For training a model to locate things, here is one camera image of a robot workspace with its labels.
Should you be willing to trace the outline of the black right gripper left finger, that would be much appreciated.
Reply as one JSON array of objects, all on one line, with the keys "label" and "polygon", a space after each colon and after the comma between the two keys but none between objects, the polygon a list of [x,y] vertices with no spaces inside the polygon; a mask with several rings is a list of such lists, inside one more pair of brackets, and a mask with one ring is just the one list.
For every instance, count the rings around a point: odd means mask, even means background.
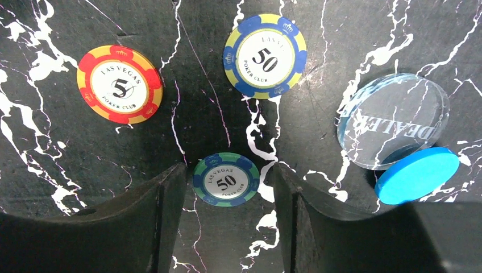
[{"label": "black right gripper left finger", "polygon": [[70,217],[1,214],[2,272],[168,272],[186,166]]}]

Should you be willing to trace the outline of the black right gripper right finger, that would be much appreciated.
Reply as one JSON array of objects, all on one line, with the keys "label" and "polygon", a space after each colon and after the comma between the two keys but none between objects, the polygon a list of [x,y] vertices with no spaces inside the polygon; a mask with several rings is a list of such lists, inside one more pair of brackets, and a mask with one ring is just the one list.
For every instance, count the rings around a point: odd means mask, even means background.
[{"label": "black right gripper right finger", "polygon": [[382,214],[273,168],[286,272],[480,272],[481,204],[409,202]]}]

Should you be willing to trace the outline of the red yellow poker chip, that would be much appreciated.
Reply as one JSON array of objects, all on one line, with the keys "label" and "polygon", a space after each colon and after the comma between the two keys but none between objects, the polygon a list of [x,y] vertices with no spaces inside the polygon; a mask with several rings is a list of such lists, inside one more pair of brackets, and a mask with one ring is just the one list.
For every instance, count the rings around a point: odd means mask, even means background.
[{"label": "red yellow poker chip", "polygon": [[103,45],[86,53],[78,64],[77,85],[89,107],[121,124],[148,120],[163,97],[163,83],[153,64],[121,45]]}]

